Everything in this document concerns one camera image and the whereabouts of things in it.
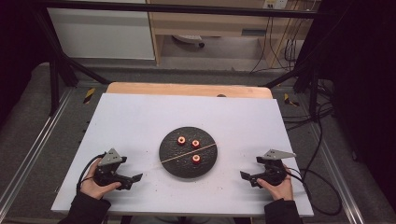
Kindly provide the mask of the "person's right hand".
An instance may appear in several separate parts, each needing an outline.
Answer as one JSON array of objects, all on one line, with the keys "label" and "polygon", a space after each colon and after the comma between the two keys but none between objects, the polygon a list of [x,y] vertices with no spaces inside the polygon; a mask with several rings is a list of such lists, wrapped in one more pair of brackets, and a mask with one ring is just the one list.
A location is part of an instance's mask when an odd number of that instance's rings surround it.
[{"label": "person's right hand", "polygon": [[277,186],[273,186],[261,178],[257,179],[257,183],[272,195],[274,201],[280,199],[285,201],[293,200],[293,188],[290,175],[287,175],[285,179]]}]

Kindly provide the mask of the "aluminium floor rail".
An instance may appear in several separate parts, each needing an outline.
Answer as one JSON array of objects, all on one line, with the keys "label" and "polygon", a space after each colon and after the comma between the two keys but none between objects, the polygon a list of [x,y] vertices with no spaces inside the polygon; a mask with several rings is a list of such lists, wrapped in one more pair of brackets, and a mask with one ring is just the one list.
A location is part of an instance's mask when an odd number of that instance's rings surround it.
[{"label": "aluminium floor rail", "polygon": [[329,172],[329,175],[331,177],[332,182],[334,183],[335,188],[338,190],[340,194],[344,211],[349,220],[349,223],[364,224],[364,219],[362,217],[361,211],[357,206],[351,191],[349,190],[347,182],[344,179],[344,176],[341,173],[341,170],[338,167],[335,158],[332,155],[330,148],[328,147],[327,142],[325,141],[322,130],[319,128],[319,125],[317,123],[311,124],[310,127],[312,133],[315,135],[317,140],[320,141],[319,148],[323,159],[323,163],[325,164],[325,167]]},{"label": "aluminium floor rail", "polygon": [[49,116],[49,118],[47,119],[39,135],[30,147],[27,155],[24,157],[16,174],[13,176],[5,192],[0,197],[0,220],[4,219],[7,215],[7,212],[13,204],[15,198],[17,197],[25,179],[31,172],[35,161],[40,155],[43,147],[46,145],[53,129],[55,128],[61,115],[63,114],[64,109],[66,108],[74,90],[74,88],[67,88],[64,91],[59,101],[59,107],[55,110],[54,114]]}]

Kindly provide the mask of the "black round plate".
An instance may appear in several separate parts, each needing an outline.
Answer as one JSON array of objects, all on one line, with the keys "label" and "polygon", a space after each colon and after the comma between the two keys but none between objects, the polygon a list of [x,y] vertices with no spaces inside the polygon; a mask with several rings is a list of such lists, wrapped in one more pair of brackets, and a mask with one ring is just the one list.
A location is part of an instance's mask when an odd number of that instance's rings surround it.
[{"label": "black round plate", "polygon": [[[180,146],[177,143],[177,139],[180,136],[184,136],[186,138],[186,143],[183,146]],[[159,148],[160,161],[197,149],[193,148],[191,145],[193,140],[198,140],[200,142],[200,146],[198,148],[216,143],[214,138],[202,129],[196,127],[180,127],[170,132],[162,140]],[[199,155],[201,157],[201,162],[194,164],[191,160],[193,155]],[[195,154],[190,154],[182,158],[163,163],[162,166],[171,175],[179,178],[192,179],[208,173],[214,167],[217,157],[218,147],[213,146],[198,151]]]}]

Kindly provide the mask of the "black metal frame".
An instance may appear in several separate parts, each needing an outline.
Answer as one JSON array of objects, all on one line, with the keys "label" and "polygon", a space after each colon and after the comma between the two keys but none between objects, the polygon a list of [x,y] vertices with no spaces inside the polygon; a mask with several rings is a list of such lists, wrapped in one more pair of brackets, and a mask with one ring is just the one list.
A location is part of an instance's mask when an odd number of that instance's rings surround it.
[{"label": "black metal frame", "polygon": [[58,77],[64,80],[67,86],[76,86],[78,79],[72,70],[76,68],[93,80],[101,84],[111,83],[104,77],[95,74],[82,64],[67,56],[50,22],[43,17],[43,12],[47,8],[61,9],[88,9],[88,10],[108,10],[108,11],[132,11],[132,12],[154,12],[154,13],[178,13],[178,14],[198,14],[198,15],[227,15],[227,16],[249,16],[267,18],[296,18],[296,19],[327,19],[331,13],[317,11],[297,11],[285,9],[254,9],[246,7],[209,7],[209,6],[185,6],[185,5],[164,5],[164,4],[138,4],[138,3],[117,3],[117,2],[93,2],[93,1],[69,1],[69,0],[33,0],[30,3],[30,10],[37,22],[40,30],[49,43],[51,52],[50,64],[50,85],[51,85],[51,113],[54,113],[59,103]]}]

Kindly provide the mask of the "thin bamboo skewer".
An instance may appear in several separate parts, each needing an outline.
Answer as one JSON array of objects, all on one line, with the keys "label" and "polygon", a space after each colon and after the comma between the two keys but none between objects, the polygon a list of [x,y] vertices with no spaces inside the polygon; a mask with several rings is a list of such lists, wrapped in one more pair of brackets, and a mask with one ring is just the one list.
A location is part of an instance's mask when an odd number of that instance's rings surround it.
[{"label": "thin bamboo skewer", "polygon": [[175,157],[172,157],[172,158],[169,158],[169,159],[166,159],[166,160],[163,160],[163,161],[159,161],[159,162],[155,163],[154,165],[152,165],[152,167],[150,169],[158,169],[159,167],[162,166],[163,163],[166,163],[166,162],[169,162],[169,161],[173,161],[175,159],[179,159],[179,158],[182,158],[182,157],[190,155],[190,154],[195,154],[198,151],[201,151],[201,150],[204,150],[204,149],[216,146],[216,145],[217,145],[216,143],[213,143],[211,145],[208,145],[208,146],[205,146],[205,147],[200,147],[200,148],[197,148],[197,149],[195,149],[193,151],[186,152],[186,153],[183,153],[183,154],[179,154],[179,155],[177,155]]}]

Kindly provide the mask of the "yellow black floor tape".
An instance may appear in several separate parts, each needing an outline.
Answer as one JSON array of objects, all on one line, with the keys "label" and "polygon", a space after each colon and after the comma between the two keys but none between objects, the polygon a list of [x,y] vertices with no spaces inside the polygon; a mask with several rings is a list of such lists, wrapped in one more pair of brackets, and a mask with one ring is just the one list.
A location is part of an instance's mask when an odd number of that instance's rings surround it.
[{"label": "yellow black floor tape", "polygon": [[284,103],[286,105],[300,106],[298,102],[293,102],[287,93],[284,93]]},{"label": "yellow black floor tape", "polygon": [[87,93],[86,93],[86,95],[84,97],[83,104],[88,104],[90,102],[94,92],[95,92],[95,88],[89,88],[88,89],[88,91],[87,91]]}]

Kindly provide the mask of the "wooden table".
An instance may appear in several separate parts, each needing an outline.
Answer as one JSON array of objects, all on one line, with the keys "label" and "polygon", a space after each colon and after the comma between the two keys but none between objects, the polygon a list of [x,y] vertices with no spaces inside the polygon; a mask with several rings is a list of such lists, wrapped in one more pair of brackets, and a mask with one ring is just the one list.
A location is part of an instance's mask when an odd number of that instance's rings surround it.
[{"label": "wooden table", "polygon": [[107,93],[125,94],[156,94],[156,95],[186,95],[186,96],[211,96],[234,98],[261,98],[272,99],[273,94],[268,88],[225,86],[225,85],[194,85],[171,83],[137,83],[113,82],[108,85]]}]

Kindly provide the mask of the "light wooden desk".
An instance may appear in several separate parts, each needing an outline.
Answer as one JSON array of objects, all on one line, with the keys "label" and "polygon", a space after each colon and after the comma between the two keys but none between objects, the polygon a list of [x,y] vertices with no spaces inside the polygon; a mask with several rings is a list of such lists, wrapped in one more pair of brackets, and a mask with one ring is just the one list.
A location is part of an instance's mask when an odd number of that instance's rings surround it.
[{"label": "light wooden desk", "polygon": [[[284,9],[297,10],[304,0],[288,0]],[[264,0],[147,0],[149,4],[263,8]],[[168,35],[199,35],[213,37],[248,37],[256,39],[259,50],[270,67],[278,65],[280,51],[288,40],[304,40],[311,19],[245,17],[227,15],[198,15],[178,13],[148,14],[157,63],[162,61],[163,40]]]}]

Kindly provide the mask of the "white board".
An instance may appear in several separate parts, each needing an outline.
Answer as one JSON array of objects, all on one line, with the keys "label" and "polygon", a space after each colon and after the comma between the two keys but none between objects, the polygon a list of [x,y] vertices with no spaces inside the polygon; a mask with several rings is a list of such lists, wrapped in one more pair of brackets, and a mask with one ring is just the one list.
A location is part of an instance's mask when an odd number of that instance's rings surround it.
[{"label": "white board", "polygon": [[[159,159],[165,136],[186,126],[206,131],[218,147],[214,167],[190,180],[169,174]],[[106,195],[109,212],[133,216],[258,217],[272,197],[240,174],[262,172],[256,159],[270,149],[292,151],[274,99],[105,93],[52,211],[68,212],[83,168],[111,148],[127,159],[120,174],[142,178]]]}]

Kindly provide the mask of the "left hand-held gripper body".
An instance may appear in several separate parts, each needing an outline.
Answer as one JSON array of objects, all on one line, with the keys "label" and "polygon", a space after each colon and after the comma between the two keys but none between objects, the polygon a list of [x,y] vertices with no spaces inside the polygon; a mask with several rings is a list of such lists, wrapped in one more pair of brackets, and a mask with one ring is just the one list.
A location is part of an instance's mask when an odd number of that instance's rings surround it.
[{"label": "left hand-held gripper body", "polygon": [[98,163],[93,177],[94,182],[99,186],[106,186],[114,182],[120,182],[118,190],[123,189],[123,185],[132,183],[132,178],[117,173],[122,163],[126,162],[126,157],[122,157],[114,148],[105,153],[104,157]]}]

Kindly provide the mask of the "person's left hand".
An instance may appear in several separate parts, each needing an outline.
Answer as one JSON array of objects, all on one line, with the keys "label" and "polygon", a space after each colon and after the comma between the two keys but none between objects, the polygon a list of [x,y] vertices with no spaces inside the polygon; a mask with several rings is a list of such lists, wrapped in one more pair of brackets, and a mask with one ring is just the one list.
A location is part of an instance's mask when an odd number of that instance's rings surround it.
[{"label": "person's left hand", "polygon": [[95,169],[98,166],[98,163],[101,161],[101,158],[96,159],[91,167],[89,168],[88,173],[84,177],[84,180],[81,183],[80,191],[96,200],[100,200],[103,198],[105,194],[108,192],[117,189],[121,186],[120,182],[114,182],[106,186],[99,186],[97,185],[94,180]]}]

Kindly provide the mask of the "white wall socket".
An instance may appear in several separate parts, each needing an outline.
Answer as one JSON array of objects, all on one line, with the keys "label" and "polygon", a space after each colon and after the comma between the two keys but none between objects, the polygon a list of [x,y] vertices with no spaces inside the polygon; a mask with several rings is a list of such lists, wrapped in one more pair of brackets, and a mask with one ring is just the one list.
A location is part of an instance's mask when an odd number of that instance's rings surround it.
[{"label": "white wall socket", "polygon": [[269,9],[284,9],[288,0],[264,0],[263,8]]}]

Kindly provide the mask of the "white cabinet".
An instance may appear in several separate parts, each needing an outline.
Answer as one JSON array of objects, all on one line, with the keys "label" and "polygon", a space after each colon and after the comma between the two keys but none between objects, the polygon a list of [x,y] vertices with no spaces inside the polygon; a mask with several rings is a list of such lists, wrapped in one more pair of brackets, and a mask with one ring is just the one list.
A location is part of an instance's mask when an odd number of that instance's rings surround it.
[{"label": "white cabinet", "polygon": [[63,51],[72,58],[155,58],[147,12],[49,8]]}]

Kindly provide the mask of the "white chair base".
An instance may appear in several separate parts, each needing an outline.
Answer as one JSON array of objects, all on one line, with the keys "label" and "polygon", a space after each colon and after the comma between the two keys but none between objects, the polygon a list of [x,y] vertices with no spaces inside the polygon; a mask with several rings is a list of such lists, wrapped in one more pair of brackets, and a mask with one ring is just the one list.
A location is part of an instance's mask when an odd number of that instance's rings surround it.
[{"label": "white chair base", "polygon": [[174,38],[178,41],[197,45],[199,48],[203,48],[205,43],[199,35],[174,35]]}]

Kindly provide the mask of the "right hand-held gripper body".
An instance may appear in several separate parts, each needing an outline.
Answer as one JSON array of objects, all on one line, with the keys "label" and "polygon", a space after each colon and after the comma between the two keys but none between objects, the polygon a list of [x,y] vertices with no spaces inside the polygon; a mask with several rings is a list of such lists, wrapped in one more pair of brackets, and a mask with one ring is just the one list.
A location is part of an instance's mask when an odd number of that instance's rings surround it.
[{"label": "right hand-held gripper body", "polygon": [[265,180],[272,186],[278,186],[287,176],[286,168],[282,160],[294,158],[293,152],[285,152],[276,149],[270,149],[263,156],[258,156],[256,162],[264,166],[264,172],[258,174],[258,178]]}]

